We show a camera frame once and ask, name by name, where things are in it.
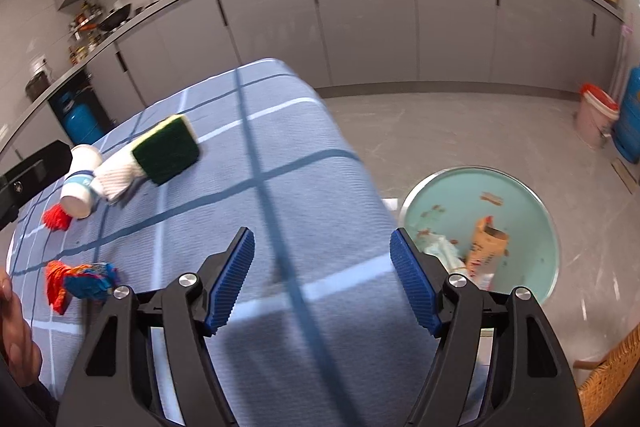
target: human hand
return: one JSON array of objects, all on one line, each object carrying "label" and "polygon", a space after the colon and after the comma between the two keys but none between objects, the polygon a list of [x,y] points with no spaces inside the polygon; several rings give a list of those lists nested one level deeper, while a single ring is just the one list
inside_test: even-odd
[{"label": "human hand", "polygon": [[20,387],[38,380],[42,353],[31,340],[31,328],[22,317],[20,298],[3,267],[0,267],[0,354]]}]

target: gray floor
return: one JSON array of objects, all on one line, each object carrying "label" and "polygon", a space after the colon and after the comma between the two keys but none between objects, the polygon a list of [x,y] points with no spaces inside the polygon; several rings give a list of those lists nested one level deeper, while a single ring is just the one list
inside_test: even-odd
[{"label": "gray floor", "polygon": [[640,191],[631,195],[607,155],[577,137],[576,102],[401,93],[326,105],[383,198],[402,201],[428,174],[473,164],[508,172],[539,195],[561,243],[544,309],[570,362],[599,359],[640,321]]}]

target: blue water jug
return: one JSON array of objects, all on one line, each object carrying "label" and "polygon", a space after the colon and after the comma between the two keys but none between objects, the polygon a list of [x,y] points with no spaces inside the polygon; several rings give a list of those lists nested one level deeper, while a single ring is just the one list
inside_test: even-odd
[{"label": "blue water jug", "polygon": [[640,68],[633,68],[620,107],[620,119],[613,129],[613,143],[631,163],[640,159]]},{"label": "blue water jug", "polygon": [[65,115],[62,119],[62,125],[75,145],[93,144],[104,136],[88,105],[72,100],[71,93],[65,93],[60,98],[60,102],[63,104]]}]

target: white paper cup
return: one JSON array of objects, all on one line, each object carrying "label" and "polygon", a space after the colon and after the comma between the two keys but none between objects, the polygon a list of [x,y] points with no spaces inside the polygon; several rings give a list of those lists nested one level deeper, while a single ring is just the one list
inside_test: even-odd
[{"label": "white paper cup", "polygon": [[84,219],[94,209],[97,196],[89,186],[94,180],[88,171],[77,172],[69,176],[62,185],[60,192],[60,206],[71,217]]},{"label": "white paper cup", "polygon": [[65,179],[74,172],[78,171],[95,171],[95,169],[102,165],[102,155],[93,145],[80,144],[71,149],[71,166],[69,172],[66,174]]},{"label": "white paper cup", "polygon": [[60,206],[71,217],[84,219],[94,209],[97,195],[90,187],[94,170],[102,165],[102,155],[92,145],[81,144],[71,149],[71,168],[60,193]]}]

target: table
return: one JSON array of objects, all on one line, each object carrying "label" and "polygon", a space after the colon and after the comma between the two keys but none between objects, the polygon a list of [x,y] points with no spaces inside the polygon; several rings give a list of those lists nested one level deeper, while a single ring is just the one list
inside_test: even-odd
[{"label": "table", "polygon": [[[100,202],[66,232],[40,223],[61,180],[21,211],[10,273],[43,352],[41,381],[62,396],[83,329],[77,299],[63,316],[47,305],[48,261],[107,261],[148,291],[198,269],[247,226],[254,262],[229,324],[207,340],[239,425],[402,425],[437,341],[418,326],[390,262],[394,220],[322,101],[265,59],[155,103],[95,146],[108,157],[175,113],[190,119],[203,154],[168,183]],[[180,422],[161,330],[153,340],[163,408]],[[476,411],[481,393],[474,384]]]}]

